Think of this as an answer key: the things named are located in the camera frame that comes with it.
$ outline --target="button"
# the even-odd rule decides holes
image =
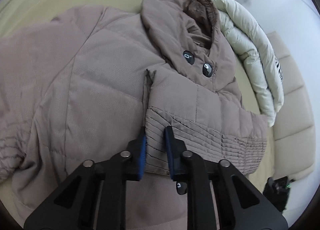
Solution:
[[[184,51],[183,56],[186,58],[187,62],[189,62],[191,65],[195,63],[195,58],[193,57],[193,54],[189,51]]]
[[[213,73],[213,69],[209,63],[205,63],[202,68],[202,73],[206,77],[211,77]]]

